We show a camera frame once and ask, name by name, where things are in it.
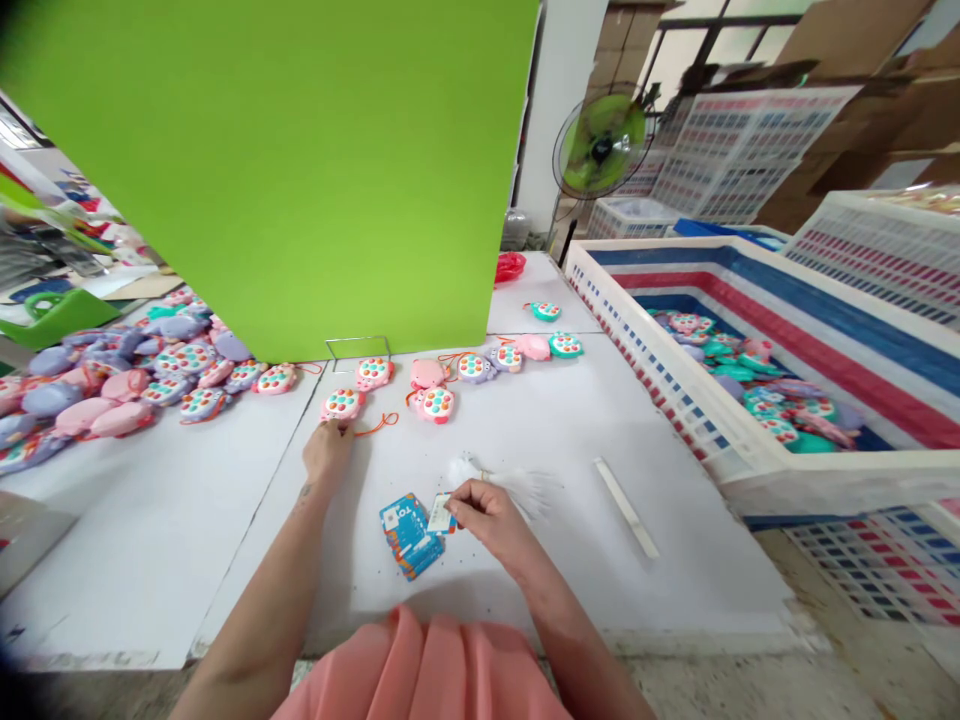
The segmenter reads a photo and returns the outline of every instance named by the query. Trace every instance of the table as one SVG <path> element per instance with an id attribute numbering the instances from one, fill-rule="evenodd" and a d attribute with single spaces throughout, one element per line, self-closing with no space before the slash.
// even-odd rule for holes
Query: table
<path id="1" fill-rule="evenodd" d="M 406 492 L 432 502 L 449 487 L 446 468 L 462 451 L 488 470 L 555 475 L 551 513 L 535 531 L 618 651 L 804 646 L 793 629 L 792 593 L 617 349 L 552 261 L 532 254 L 527 268 L 529 278 L 494 292 L 490 327 L 543 332 L 515 306 L 556 302 L 564 309 L 558 329 L 578 333 L 585 355 L 528 363 L 480 386 L 452 384 L 458 405 L 444 426 L 419 420 L 403 398 L 415 357 L 451 351 L 394 357 L 397 378 L 372 393 L 360 424 L 372 427 L 391 411 L 401 419 L 357 440 L 325 530 L 306 653 L 323 652 L 398 602 L 422 617 L 509 622 L 534 639 L 519 592 L 469 533 L 450 538 L 444 556 L 413 583 L 387 549 L 380 509 Z M 488 337 L 488 346 L 498 343 Z M 167 413 L 142 435 L 67 450 L 0 481 L 0 489 L 62 488 L 58 478 L 71 475 L 62 492 L 98 488 L 74 530 L 5 603 L 0 632 L 24 629 L 10 650 L 33 668 L 61 670 L 174 669 L 202 656 L 293 505 L 319 403 L 350 384 L 350 374 L 305 376 L 294 393 L 245 397 L 203 427 L 181 427 Z M 266 433 L 262 452 L 238 452 Z M 659 559 L 640 550 L 593 469 L 597 456 L 624 486 Z"/>

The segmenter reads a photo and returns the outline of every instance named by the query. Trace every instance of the small card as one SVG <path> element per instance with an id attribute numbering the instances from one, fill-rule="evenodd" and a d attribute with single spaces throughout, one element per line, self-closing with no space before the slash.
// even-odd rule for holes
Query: small card
<path id="1" fill-rule="evenodd" d="M 427 523 L 427 532 L 437 535 L 451 535 L 457 529 L 457 519 L 444 507 L 450 493 L 440 493 L 433 499 L 433 509 L 430 511 L 430 521 Z"/>

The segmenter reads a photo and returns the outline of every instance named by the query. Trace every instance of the green chair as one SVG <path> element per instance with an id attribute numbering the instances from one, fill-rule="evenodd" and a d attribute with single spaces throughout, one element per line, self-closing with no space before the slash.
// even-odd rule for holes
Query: green chair
<path id="1" fill-rule="evenodd" d="M 38 307 L 41 303 L 49 303 L 49 307 Z M 23 326 L 0 320 L 0 331 L 29 350 L 43 350 L 70 333 L 99 327 L 120 317 L 119 311 L 83 288 L 37 293 L 28 297 L 23 306 L 36 322 Z"/>

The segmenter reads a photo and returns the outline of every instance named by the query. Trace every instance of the hand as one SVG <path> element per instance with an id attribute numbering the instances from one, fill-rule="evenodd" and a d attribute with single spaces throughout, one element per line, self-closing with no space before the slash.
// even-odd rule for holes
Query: hand
<path id="1" fill-rule="evenodd" d="M 447 501 L 460 527 L 472 532 L 504 569 L 520 580 L 550 559 L 502 487 L 467 480 Z"/>
<path id="2" fill-rule="evenodd" d="M 303 448 L 307 484 L 322 484 L 329 495 L 336 494 L 350 462 L 354 427 L 351 423 L 325 420 L 313 431 Z"/>

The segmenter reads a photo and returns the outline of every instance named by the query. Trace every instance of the pink clothing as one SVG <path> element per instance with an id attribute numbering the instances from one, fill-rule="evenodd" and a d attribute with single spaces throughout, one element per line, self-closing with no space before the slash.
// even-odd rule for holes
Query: pink clothing
<path id="1" fill-rule="evenodd" d="M 274 720 L 571 720 L 523 635 L 406 605 L 328 653 Z"/>

